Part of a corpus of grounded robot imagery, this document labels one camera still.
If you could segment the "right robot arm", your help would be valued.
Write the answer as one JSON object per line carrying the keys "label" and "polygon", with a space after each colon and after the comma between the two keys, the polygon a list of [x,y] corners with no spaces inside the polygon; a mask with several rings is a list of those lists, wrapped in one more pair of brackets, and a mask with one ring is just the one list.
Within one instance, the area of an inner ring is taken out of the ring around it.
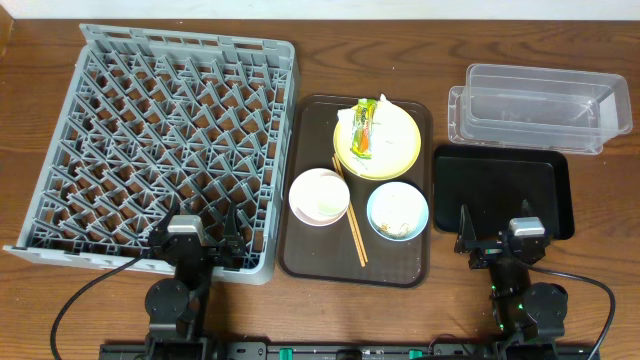
{"label": "right robot arm", "polygon": [[545,256],[550,239],[526,201],[522,212],[496,238],[480,240],[463,205],[454,251],[469,255],[470,269],[489,271],[493,316],[503,332],[491,345],[494,358],[558,359],[555,340],[565,334],[568,294],[560,285],[531,281],[530,267]]}

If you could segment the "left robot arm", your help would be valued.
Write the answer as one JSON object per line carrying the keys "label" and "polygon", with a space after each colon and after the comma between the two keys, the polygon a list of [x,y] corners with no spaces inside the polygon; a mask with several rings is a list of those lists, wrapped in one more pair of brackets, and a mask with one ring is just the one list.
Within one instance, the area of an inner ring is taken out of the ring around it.
{"label": "left robot arm", "polygon": [[152,254],[173,266],[174,275],[156,282],[146,294],[150,322],[140,359],[217,360],[226,356],[225,346],[206,335],[203,326],[213,269],[231,266],[244,249],[235,204],[224,220],[224,243],[208,246],[204,238],[202,219],[182,215],[178,204],[149,233]]}

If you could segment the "green orange snack wrapper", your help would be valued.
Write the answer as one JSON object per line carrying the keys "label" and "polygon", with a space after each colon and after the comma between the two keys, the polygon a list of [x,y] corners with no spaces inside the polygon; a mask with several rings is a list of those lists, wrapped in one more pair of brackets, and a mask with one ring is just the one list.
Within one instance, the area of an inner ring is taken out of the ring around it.
{"label": "green orange snack wrapper", "polygon": [[376,108],[377,101],[367,98],[359,99],[355,106],[350,150],[362,159],[370,159],[372,156],[371,137]]}

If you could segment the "white napkin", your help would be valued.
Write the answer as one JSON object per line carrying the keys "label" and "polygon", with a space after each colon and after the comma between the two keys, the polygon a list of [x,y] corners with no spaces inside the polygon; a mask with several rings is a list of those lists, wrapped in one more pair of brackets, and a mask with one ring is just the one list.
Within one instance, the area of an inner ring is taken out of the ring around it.
{"label": "white napkin", "polygon": [[[384,94],[381,94],[378,99],[374,99],[376,109],[374,110],[373,122],[375,124],[395,124],[407,122],[411,116],[401,107],[395,105]],[[351,126],[354,116],[356,114],[356,105],[350,108],[340,109],[337,112],[338,125],[341,125],[343,129],[347,129]]]}

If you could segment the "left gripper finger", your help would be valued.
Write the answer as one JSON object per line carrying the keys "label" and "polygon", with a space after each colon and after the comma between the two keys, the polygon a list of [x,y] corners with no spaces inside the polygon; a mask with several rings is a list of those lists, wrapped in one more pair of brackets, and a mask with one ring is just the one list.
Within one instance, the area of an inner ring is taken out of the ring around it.
{"label": "left gripper finger", "polygon": [[223,229],[224,242],[230,253],[244,253],[246,243],[237,223],[236,204],[230,203]]}
{"label": "left gripper finger", "polygon": [[170,221],[179,212],[180,212],[180,205],[178,202],[174,202],[169,208],[169,210],[167,211],[166,215],[151,230],[151,237],[158,238],[163,234],[165,234],[168,230]]}

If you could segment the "light blue bowl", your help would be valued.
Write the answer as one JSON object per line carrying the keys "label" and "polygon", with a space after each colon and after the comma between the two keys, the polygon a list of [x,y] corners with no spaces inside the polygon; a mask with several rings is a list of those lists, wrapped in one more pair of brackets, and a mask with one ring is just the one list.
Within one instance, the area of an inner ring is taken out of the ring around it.
{"label": "light blue bowl", "polygon": [[429,205],[424,194],[405,182],[387,182],[370,195],[366,216],[381,237],[393,242],[416,238],[427,227]]}

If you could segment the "white plastic cup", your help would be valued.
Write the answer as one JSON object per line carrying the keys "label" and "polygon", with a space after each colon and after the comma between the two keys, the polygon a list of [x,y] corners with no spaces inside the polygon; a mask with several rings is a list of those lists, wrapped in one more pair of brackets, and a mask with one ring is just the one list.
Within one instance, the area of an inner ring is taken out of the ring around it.
{"label": "white plastic cup", "polygon": [[314,181],[314,202],[321,215],[336,216],[348,206],[349,189],[337,176],[320,176]]}

